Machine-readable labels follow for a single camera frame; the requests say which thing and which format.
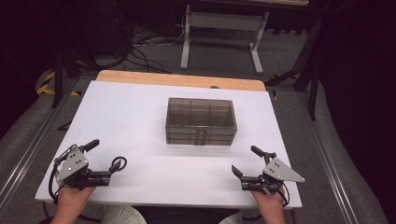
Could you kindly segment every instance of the white table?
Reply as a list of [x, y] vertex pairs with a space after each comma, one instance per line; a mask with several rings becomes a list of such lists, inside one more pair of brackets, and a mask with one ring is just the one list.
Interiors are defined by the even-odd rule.
[[[169, 97], [232, 100], [238, 131], [230, 147], [167, 145], [165, 120]], [[274, 109], [266, 91], [92, 81], [55, 157], [73, 144], [100, 139], [85, 156], [93, 171], [105, 171], [115, 157], [128, 164], [90, 202], [131, 205], [253, 208], [256, 202], [231, 171], [257, 176], [264, 160], [250, 151], [257, 146], [276, 152], [290, 165]], [[51, 201], [48, 183], [52, 164], [35, 198]], [[301, 207], [295, 183], [288, 208]]]

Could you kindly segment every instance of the clear plastic box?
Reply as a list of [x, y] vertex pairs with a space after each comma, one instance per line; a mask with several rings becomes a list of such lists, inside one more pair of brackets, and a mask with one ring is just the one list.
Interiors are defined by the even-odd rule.
[[230, 146], [236, 131], [233, 101], [169, 98], [168, 144]]

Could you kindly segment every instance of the human hand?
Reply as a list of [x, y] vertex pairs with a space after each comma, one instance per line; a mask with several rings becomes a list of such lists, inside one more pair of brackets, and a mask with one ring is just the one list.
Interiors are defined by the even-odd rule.
[[71, 189], [67, 186], [58, 192], [58, 208], [52, 224], [72, 224], [82, 213], [87, 205], [88, 198], [96, 187], [85, 188], [83, 190]]
[[279, 193], [267, 195], [258, 191], [251, 191], [254, 199], [259, 206], [260, 213], [267, 224], [284, 224], [286, 223], [283, 214], [283, 198]]

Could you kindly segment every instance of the gray carpet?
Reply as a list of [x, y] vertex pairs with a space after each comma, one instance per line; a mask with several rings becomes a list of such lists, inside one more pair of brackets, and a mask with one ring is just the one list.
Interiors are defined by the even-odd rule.
[[[221, 39], [214, 35], [198, 32], [192, 36], [189, 68], [179, 69], [182, 44], [177, 42], [171, 46], [141, 47], [146, 57], [163, 64], [164, 69], [174, 74], [199, 75], [208, 77], [237, 77], [246, 79], [268, 80], [273, 74], [289, 71], [305, 40], [305, 35], [295, 34], [272, 35], [265, 32], [259, 47], [264, 75], [255, 74], [253, 63], [248, 52], [248, 42], [254, 36], [249, 32], [236, 32], [231, 39]], [[100, 59], [106, 63], [110, 59]], [[129, 70], [127, 67], [136, 65], [128, 62], [114, 69]], [[95, 73], [85, 72], [78, 81], [75, 91], [84, 92]], [[290, 85], [293, 80], [286, 80], [280, 87], [268, 87], [268, 91], [276, 91], [278, 99], [273, 99], [273, 106], [280, 131], [290, 157], [292, 168], [305, 177], [306, 182], [298, 184], [303, 208], [294, 209], [297, 223], [345, 223], [340, 207], [336, 201], [332, 186], [318, 155], [318, 146], [304, 117], [306, 108], [300, 106], [296, 92]], [[62, 110], [50, 128], [48, 137], [41, 146], [34, 162], [19, 185], [12, 200], [1, 216], [1, 223], [38, 223], [44, 219], [42, 203], [34, 199], [35, 192], [43, 178], [43, 173], [52, 163], [52, 157], [61, 144], [65, 131], [57, 128], [71, 120], [82, 96], [68, 96]], [[2, 157], [0, 162], [0, 186], [7, 182], [12, 168], [18, 163], [24, 150], [29, 146], [40, 124], [50, 111], [52, 96], [40, 94], [39, 100], [17, 121], [7, 135], [1, 139]], [[341, 176], [348, 197], [353, 204], [360, 223], [387, 223], [376, 197], [367, 187], [364, 179], [353, 166], [334, 127], [331, 115], [326, 106], [325, 95], [319, 88], [317, 121], [323, 143], [329, 150], [337, 171]], [[53, 214], [55, 206], [49, 204], [49, 213]], [[257, 210], [243, 211], [244, 216], [257, 215]], [[90, 217], [102, 215], [101, 205], [90, 204], [84, 212]], [[285, 212], [288, 223], [292, 223], [291, 212]]]

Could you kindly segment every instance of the robotic hand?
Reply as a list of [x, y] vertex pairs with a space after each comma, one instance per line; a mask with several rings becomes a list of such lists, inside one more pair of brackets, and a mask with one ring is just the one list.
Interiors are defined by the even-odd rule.
[[286, 200], [283, 193], [279, 190], [284, 185], [283, 182], [305, 182], [305, 179], [278, 159], [275, 153], [263, 152], [254, 146], [251, 147], [251, 150], [258, 156], [264, 157], [266, 165], [262, 170], [262, 175], [257, 177], [243, 176], [242, 172], [232, 165], [233, 174], [241, 180], [242, 190], [254, 190], [263, 194], [275, 194], [278, 192], [285, 200], [284, 206], [286, 206], [289, 201]]
[[[123, 157], [117, 157], [111, 163], [108, 171], [93, 172], [91, 169], [88, 169], [89, 162], [84, 156], [84, 151], [88, 152], [98, 145], [98, 139], [91, 141], [85, 146], [78, 147], [77, 145], [73, 145], [59, 158], [55, 159], [49, 178], [49, 195], [55, 203], [57, 203], [57, 195], [52, 192], [52, 181], [54, 177], [60, 186], [67, 185], [69, 188], [85, 189], [87, 187], [108, 186], [111, 175], [125, 167], [127, 160]], [[58, 166], [63, 161], [64, 165], [59, 172]]]

